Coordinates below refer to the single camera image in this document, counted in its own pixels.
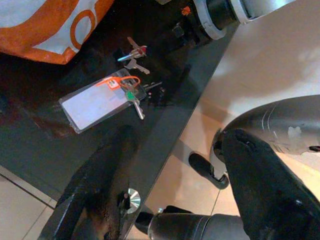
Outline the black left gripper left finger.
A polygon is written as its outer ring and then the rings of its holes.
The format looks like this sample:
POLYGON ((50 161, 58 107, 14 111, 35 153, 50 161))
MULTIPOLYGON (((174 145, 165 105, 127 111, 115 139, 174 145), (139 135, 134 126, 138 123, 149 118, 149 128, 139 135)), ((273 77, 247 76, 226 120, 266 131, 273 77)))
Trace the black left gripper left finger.
POLYGON ((130 172, 139 136, 118 127, 74 173, 40 240, 118 240, 130 208, 130 172))

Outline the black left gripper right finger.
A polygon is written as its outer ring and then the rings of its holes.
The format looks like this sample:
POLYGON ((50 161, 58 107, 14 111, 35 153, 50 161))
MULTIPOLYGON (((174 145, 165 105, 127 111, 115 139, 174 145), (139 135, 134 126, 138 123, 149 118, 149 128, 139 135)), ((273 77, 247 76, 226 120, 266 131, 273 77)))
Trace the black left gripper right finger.
POLYGON ((223 134, 221 148, 251 240, 320 238, 320 202, 266 142, 238 128, 223 134))

